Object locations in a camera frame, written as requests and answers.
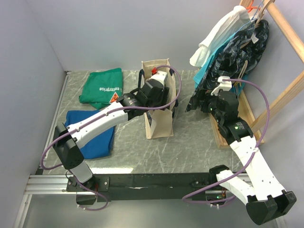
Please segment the beige canvas tote bag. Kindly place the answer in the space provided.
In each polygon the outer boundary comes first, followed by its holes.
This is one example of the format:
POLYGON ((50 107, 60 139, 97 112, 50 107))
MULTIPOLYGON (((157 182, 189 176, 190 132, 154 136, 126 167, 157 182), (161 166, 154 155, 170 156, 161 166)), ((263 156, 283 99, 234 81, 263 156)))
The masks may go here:
MULTIPOLYGON (((160 65, 169 66, 169 59, 143 61, 142 68, 139 72, 138 86, 142 87, 144 82, 152 76, 152 70, 160 65)), ((159 71, 167 73, 167 78, 165 80, 165 86, 169 88, 169 95, 165 102, 167 104, 171 102, 177 94, 174 72, 167 67, 162 67, 159 71)), ((174 116, 174 106, 175 103, 171 104, 164 110, 149 110, 144 113, 147 139, 173 136, 172 121, 174 116)))

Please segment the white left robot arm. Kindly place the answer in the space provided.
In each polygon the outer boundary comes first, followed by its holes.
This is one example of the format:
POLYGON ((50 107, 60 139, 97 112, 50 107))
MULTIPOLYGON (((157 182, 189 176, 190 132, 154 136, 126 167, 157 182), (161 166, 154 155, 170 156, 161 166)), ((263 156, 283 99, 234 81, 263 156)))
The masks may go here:
POLYGON ((95 185, 94 175, 84 161, 80 149, 108 129, 141 116, 156 107, 168 107, 169 88, 163 79, 152 77, 143 86, 123 94, 107 108, 68 127, 59 124, 55 128, 53 148, 62 165, 71 171, 78 185, 85 191, 95 185))

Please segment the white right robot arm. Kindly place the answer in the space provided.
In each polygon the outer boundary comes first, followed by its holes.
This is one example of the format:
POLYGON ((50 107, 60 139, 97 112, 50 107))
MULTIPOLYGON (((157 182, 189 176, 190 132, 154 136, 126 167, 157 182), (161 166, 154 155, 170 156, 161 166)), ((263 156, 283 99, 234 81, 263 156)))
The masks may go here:
POLYGON ((257 225, 285 215, 297 198, 276 179, 256 146, 248 123, 239 117, 237 95, 223 89, 216 92, 200 89, 193 102, 202 112, 212 114, 221 136, 238 156, 251 180, 251 184, 247 184, 222 165, 210 169, 209 186, 213 189, 222 186, 231 191, 245 204, 249 217, 257 225))

